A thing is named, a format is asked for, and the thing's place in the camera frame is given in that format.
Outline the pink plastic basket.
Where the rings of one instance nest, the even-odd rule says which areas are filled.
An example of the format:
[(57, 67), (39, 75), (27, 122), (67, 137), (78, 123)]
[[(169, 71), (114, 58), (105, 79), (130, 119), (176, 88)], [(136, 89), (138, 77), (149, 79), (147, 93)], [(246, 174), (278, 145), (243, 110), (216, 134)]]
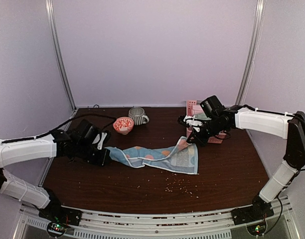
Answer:
[[(189, 117), (195, 117), (198, 120), (210, 120), (210, 118), (205, 115), (197, 100), (186, 101), (186, 115)], [(225, 138), (226, 134), (222, 131), (216, 136), (210, 137), (207, 143), (221, 144)]]

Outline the blue patterned towel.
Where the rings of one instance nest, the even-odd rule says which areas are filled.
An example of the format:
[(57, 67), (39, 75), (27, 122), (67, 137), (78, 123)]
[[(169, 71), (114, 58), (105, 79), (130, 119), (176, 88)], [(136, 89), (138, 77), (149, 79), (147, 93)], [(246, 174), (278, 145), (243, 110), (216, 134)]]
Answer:
[(113, 161), (131, 168), (145, 166), (166, 170), (173, 173), (188, 175), (198, 174), (198, 149), (196, 144), (187, 143), (182, 136), (175, 146), (159, 149), (148, 149), (135, 146), (121, 150), (117, 147), (107, 147)]

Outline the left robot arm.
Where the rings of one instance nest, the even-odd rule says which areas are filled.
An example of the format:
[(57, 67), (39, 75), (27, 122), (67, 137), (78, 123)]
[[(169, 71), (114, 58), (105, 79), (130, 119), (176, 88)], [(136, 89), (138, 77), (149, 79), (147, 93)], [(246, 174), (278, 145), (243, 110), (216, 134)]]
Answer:
[(84, 119), (73, 130), (59, 128), (43, 135), (0, 140), (0, 194), (31, 203), (54, 221), (62, 220), (65, 211), (51, 190), (21, 180), (4, 168), (20, 162), (56, 157), (80, 158), (88, 164), (104, 166), (110, 159), (110, 151), (103, 145), (110, 136), (109, 131)]

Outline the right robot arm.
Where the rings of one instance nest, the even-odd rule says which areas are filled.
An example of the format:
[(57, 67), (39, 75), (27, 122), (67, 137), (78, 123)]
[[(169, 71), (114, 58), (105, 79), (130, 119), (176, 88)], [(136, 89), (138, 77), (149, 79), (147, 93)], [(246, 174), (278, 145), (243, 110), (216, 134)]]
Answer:
[(179, 119), (191, 130), (187, 141), (205, 145), (211, 137), (232, 129), (245, 130), (260, 156), (269, 179), (250, 206), (234, 209), (237, 218), (258, 220), (269, 214), (271, 202), (286, 190), (305, 166), (305, 113), (273, 112), (249, 105), (224, 106), (216, 96), (200, 102), (206, 119)]

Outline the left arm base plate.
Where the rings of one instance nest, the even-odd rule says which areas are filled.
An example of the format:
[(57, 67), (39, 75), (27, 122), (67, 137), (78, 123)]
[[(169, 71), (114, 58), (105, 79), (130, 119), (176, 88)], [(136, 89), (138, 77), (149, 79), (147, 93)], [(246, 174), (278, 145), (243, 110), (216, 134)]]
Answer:
[(61, 225), (79, 226), (82, 217), (82, 211), (63, 207), (61, 204), (49, 203), (44, 209), (37, 209), (40, 217)]

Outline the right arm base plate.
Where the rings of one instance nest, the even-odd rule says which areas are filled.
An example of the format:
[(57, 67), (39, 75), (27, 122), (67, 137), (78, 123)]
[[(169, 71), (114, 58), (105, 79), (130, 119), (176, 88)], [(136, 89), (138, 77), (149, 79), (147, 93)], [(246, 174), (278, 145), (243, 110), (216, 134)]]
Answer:
[(255, 221), (262, 221), (266, 217), (273, 216), (274, 210), (272, 206), (268, 206), (263, 211), (261, 209), (255, 209), (253, 205), (235, 208), (231, 211), (231, 216), (234, 222), (234, 225), (248, 224)]

